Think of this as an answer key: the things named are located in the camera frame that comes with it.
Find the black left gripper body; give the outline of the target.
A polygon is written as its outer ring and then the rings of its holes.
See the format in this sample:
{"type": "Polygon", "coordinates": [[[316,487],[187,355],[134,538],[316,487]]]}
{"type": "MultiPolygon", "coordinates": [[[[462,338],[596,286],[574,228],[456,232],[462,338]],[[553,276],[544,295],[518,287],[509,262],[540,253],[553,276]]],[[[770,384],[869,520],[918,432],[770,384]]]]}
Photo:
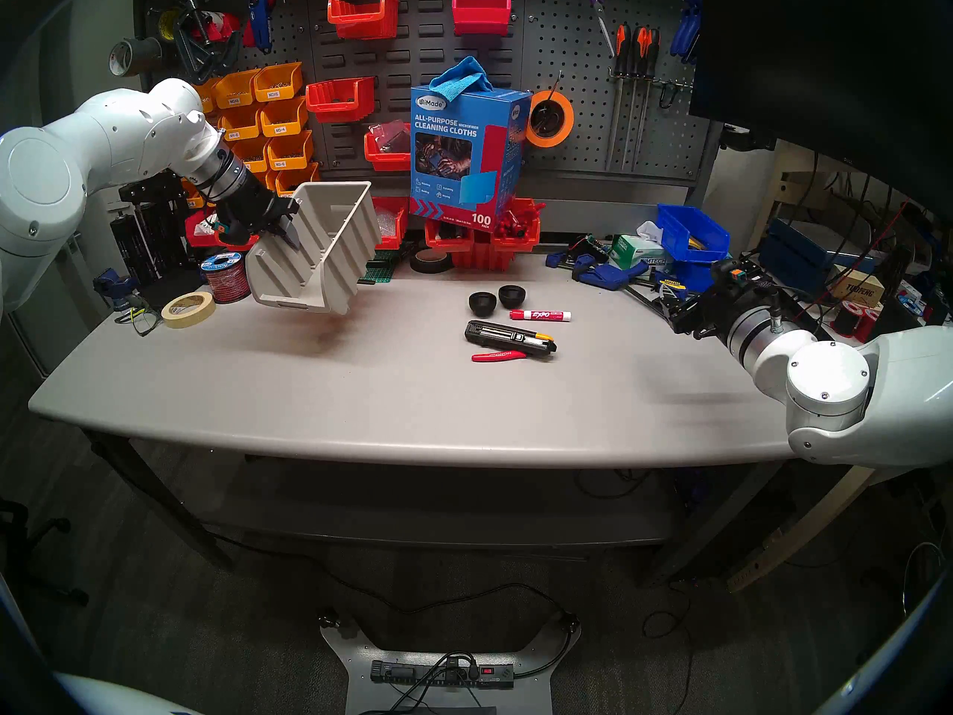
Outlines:
{"type": "Polygon", "coordinates": [[[220,245],[241,247],[254,235],[270,232],[270,222],[279,216],[293,220],[299,203],[279,196],[253,174],[240,174],[229,193],[216,201],[216,236],[220,245]]]}

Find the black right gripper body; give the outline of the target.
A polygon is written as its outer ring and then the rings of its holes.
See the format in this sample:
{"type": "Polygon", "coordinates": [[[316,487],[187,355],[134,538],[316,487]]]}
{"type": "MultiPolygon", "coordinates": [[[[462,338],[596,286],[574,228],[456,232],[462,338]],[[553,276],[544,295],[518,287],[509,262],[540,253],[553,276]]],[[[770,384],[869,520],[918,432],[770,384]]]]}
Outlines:
{"type": "Polygon", "coordinates": [[[710,267],[711,286],[698,297],[698,339],[727,337],[743,313],[761,306],[755,282],[761,267],[753,260],[721,260],[710,267]]]}

